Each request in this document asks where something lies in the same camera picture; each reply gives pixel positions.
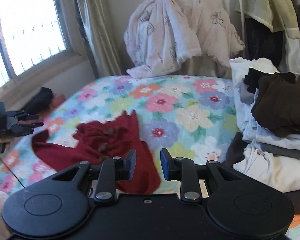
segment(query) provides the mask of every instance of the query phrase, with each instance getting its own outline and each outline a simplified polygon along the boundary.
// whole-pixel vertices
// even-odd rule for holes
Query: wire
[[[0,157],[0,161],[2,162],[2,164],[13,174],[13,176],[16,177],[16,179],[19,181],[19,183],[21,184],[22,187],[25,187],[22,182],[20,181],[20,179],[12,172],[12,170],[8,167],[7,164],[4,163],[4,161],[2,160],[2,158]]]

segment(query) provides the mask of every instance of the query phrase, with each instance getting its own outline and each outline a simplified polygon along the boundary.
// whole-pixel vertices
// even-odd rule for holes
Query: metal screw
[[[190,200],[196,200],[200,197],[200,194],[198,192],[189,191],[185,193],[185,198]]]
[[[96,194],[97,199],[106,200],[112,197],[112,194],[107,191],[102,191]]]

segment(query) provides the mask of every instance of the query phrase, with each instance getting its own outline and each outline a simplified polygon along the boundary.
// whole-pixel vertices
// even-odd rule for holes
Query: bed
[[[75,147],[72,137],[82,122],[114,120],[126,110],[136,110],[140,138],[147,142],[162,179],[155,194],[178,193],[180,183],[163,179],[160,149],[168,148],[173,157],[186,157],[195,163],[225,160],[226,150],[238,131],[232,81],[197,76],[165,76],[133,79],[112,76],[88,84],[57,108],[42,128],[48,129],[48,142]],[[4,161],[28,186],[55,173],[39,160],[31,149],[31,137],[22,138]],[[201,181],[202,193],[208,196]],[[21,185],[6,167],[0,165],[0,190],[8,195]],[[300,215],[288,231],[288,237],[300,240]]]

